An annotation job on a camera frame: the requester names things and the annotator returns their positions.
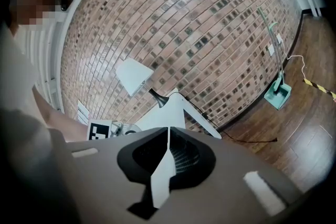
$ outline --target white vent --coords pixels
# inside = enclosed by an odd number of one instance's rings
[[[81,123],[85,125],[89,124],[89,111],[79,100],[77,106],[77,118]]]

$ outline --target dark wood floor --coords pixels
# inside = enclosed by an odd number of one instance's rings
[[[293,55],[303,55],[307,79],[336,91],[336,39],[328,22],[305,15]],[[287,174],[302,191],[318,183],[333,162],[336,103],[331,96],[302,82],[301,58],[289,60],[286,83],[292,87],[287,103],[277,111],[265,99],[225,131],[241,140],[276,143],[245,147]]]

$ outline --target dustpan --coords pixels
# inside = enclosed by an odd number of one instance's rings
[[[275,34],[272,30],[273,26],[277,24],[277,22],[272,23],[270,26],[268,26],[264,13],[262,12],[260,7],[258,7],[258,11],[264,20],[264,23],[268,29],[269,35],[271,36],[271,40],[274,45],[274,51],[276,55],[277,67],[278,67],[278,78],[272,83],[271,87],[265,93],[264,98],[271,105],[273,105],[277,110],[279,110],[289,98],[292,88],[290,85],[285,84],[285,78],[283,76],[284,70],[282,68],[282,62],[281,62],[281,56],[279,53],[278,43],[277,43]]]

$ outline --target white table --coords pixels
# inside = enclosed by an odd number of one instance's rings
[[[179,93],[172,94],[167,104],[159,108],[156,104],[149,112],[141,117],[135,125],[141,130],[149,130],[156,127],[180,127],[185,129],[184,111],[186,111],[196,122],[198,122],[213,137],[222,139],[215,128]]]

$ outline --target brick wall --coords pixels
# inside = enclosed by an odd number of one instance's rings
[[[127,57],[155,70],[148,85],[174,87],[222,125],[269,85],[275,56],[261,6],[286,50],[300,19],[296,0],[82,0],[70,24],[61,64],[65,112],[77,99],[92,118],[135,122],[155,100],[141,89],[128,96],[116,75]],[[187,127],[198,130],[187,117]]]

